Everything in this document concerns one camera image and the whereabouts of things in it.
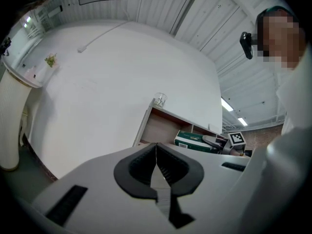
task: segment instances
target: green box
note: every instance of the green box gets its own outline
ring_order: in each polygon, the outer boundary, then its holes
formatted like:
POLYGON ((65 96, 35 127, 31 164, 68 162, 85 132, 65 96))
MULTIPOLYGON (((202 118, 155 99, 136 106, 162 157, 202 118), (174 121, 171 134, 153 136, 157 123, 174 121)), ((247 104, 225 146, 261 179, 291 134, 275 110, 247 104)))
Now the green box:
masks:
POLYGON ((180 130, 175 137, 175 145, 206 153, 217 153, 216 150, 212 149, 211 145, 208 145, 202 140, 202 137, 203 135, 180 130))

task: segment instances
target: ceiling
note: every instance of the ceiling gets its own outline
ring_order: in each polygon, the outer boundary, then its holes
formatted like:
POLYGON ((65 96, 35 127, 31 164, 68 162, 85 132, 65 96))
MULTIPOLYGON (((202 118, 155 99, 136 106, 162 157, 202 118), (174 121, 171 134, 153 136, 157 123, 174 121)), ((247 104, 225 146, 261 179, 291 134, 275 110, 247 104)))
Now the ceiling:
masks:
POLYGON ((223 109, 223 131, 259 129, 283 123, 285 110, 276 90, 288 74, 246 59, 239 44, 243 31, 254 32, 258 13, 283 0, 111 0, 80 6, 78 0, 48 0, 52 27, 91 19, 133 20, 172 34, 201 51, 216 66, 222 97, 234 108, 223 109), (248 127, 237 120, 243 117, 248 127))

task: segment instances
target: white table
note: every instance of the white table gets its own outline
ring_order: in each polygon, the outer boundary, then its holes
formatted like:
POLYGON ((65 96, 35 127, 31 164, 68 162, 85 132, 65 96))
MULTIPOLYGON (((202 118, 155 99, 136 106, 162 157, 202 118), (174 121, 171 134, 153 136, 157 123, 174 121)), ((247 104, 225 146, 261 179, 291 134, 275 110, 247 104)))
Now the white table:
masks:
POLYGON ((2 62, 6 70, 0 81, 0 167, 12 171, 19 164, 19 127, 25 102, 30 90, 42 85, 2 62))

